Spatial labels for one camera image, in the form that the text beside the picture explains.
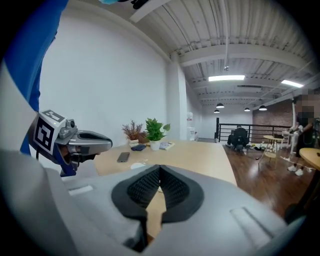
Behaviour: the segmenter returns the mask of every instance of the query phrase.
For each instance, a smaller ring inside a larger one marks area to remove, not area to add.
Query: black railing
[[[241,126],[247,132],[249,143],[261,143],[264,135],[281,135],[282,131],[288,130],[290,126],[283,125],[262,125],[262,124],[243,124],[243,123],[219,123],[216,127],[215,136],[220,141],[227,141],[229,135],[231,135],[237,126]],[[287,143],[290,136],[285,136],[283,143]]]

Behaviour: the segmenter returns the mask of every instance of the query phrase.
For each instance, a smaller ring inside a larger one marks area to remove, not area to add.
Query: smartphone
[[[127,161],[128,161],[128,158],[129,158],[129,155],[130,155],[130,152],[122,152],[122,153],[119,155],[119,158],[118,158],[117,162],[118,162],[118,163],[127,162]]]

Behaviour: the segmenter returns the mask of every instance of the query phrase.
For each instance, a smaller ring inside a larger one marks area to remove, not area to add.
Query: ceiling
[[[149,0],[139,10],[130,1],[81,1],[121,16],[165,53],[177,54],[203,105],[255,107],[292,91],[282,80],[307,85],[319,79],[299,27],[270,0]],[[208,82],[219,75],[245,80]]]

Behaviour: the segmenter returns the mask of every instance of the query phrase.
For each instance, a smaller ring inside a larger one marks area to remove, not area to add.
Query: white pillar
[[[167,67],[166,83],[166,113],[167,122],[171,124],[171,129],[167,134],[169,139],[187,139],[187,95],[186,79],[182,68],[179,65],[179,57],[172,54]]]

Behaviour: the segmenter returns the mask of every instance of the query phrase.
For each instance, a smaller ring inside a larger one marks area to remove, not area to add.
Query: potted plant
[[[158,122],[155,118],[148,118],[146,121],[146,138],[150,141],[150,147],[153,151],[157,151],[160,148],[160,140],[165,137],[165,132],[160,131],[161,127],[164,125],[161,122]],[[163,126],[163,130],[169,131],[170,124]]]
[[[122,125],[122,131],[129,140],[129,146],[132,148],[139,144],[139,134],[141,133],[142,123],[136,124],[135,121],[131,120],[130,124]]]

